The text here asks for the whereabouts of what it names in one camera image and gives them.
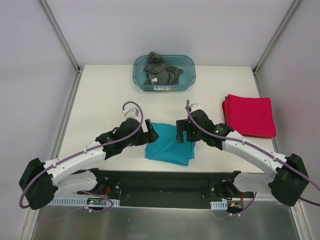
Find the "teal t shirt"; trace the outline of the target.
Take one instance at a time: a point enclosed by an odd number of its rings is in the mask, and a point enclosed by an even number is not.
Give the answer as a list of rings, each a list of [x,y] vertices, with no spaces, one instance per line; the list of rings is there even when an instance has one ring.
[[[180,166],[188,166],[195,158],[195,142],[178,143],[177,127],[166,123],[152,123],[159,138],[145,147],[145,158]]]

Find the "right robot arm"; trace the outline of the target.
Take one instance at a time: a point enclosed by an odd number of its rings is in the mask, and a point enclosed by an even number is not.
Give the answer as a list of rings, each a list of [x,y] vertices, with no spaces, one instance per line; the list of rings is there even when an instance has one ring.
[[[266,150],[249,141],[224,123],[214,124],[207,114],[193,104],[186,119],[176,121],[178,143],[205,142],[210,147],[234,154],[262,171],[262,173],[234,172],[227,180],[225,192],[237,197],[242,192],[258,192],[272,195],[280,203],[293,207],[309,182],[302,158],[296,154],[284,154]]]

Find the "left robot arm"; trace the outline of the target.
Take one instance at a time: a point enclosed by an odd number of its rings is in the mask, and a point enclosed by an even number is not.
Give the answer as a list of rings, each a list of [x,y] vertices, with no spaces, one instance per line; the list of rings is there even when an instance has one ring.
[[[18,184],[22,190],[19,206],[38,210],[48,205],[55,197],[77,191],[92,191],[99,195],[105,191],[106,180],[99,169],[92,168],[78,174],[77,171],[89,164],[105,161],[131,146],[154,143],[159,138],[149,119],[145,120],[147,131],[142,124],[128,118],[120,126],[100,134],[91,143],[68,156],[40,161],[31,160]]]

